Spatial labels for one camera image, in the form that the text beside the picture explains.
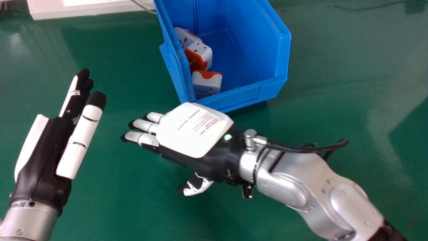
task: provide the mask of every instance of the robotic arm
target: robotic arm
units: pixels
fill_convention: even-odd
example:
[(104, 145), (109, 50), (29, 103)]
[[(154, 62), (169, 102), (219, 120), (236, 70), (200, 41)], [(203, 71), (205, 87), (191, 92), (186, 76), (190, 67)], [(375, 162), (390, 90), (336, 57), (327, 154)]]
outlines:
[(136, 143), (195, 173), (177, 188), (182, 196), (213, 182), (258, 191), (296, 210), (317, 235), (330, 241), (405, 241), (353, 181), (334, 173), (328, 157), (347, 141), (294, 148), (243, 132), (225, 114), (184, 103), (166, 115), (151, 112), (129, 123), (123, 142)]
[(89, 70), (81, 70), (59, 116), (37, 115), (15, 166), (0, 240), (49, 240), (105, 107), (105, 95), (90, 93), (92, 87)]

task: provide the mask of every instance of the blue plastic bin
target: blue plastic bin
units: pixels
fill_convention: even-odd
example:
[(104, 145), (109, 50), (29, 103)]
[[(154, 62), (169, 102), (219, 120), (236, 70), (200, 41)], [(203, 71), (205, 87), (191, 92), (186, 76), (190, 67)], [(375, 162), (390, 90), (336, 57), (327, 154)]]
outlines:
[[(290, 31), (267, 0), (154, 0), (165, 43), (159, 48), (180, 101), (228, 112), (277, 96), (287, 79)], [(195, 99), (189, 63), (174, 27), (213, 51), (209, 71), (221, 93)]]

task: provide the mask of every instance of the gray cable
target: gray cable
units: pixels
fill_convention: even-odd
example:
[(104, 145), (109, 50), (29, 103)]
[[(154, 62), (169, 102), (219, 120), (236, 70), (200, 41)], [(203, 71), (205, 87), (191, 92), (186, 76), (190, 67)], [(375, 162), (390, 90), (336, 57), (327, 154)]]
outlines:
[(136, 0), (131, 0), (131, 2), (135, 3), (135, 5), (139, 6), (140, 8), (142, 8), (142, 9), (144, 9), (144, 10), (146, 10), (146, 11), (148, 11), (148, 12), (149, 12), (149, 13), (151, 13), (151, 14), (158, 15), (155, 11), (153, 11), (153, 10), (150, 10), (150, 9), (146, 8), (144, 5), (140, 4), (140, 3), (139, 3), (139, 2), (137, 2)]

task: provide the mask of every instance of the green table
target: green table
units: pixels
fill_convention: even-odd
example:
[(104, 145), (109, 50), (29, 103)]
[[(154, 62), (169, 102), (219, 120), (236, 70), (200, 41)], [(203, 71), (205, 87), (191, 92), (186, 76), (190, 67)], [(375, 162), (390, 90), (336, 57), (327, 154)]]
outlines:
[[(288, 81), (277, 98), (230, 112), (289, 145), (350, 144), (331, 168), (357, 182), (410, 240), (427, 240), (428, 10), (424, 2), (279, 1), (292, 34)], [(25, 2), (0, 16), (0, 217), (38, 113), (58, 115), (72, 77), (91, 70), (107, 96), (52, 240), (322, 240), (293, 210), (257, 191), (214, 184), (184, 198), (191, 171), (120, 136), (145, 113), (179, 104), (146, 12), (33, 21)]]

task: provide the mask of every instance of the green indicator light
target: green indicator light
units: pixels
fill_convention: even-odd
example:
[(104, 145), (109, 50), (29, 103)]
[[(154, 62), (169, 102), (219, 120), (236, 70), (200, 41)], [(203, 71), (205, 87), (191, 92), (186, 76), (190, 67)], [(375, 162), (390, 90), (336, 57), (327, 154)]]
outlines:
[(226, 134), (226, 135), (224, 135), (223, 138), (224, 138), (225, 141), (228, 141), (228, 140), (232, 139), (232, 135), (231, 134)]

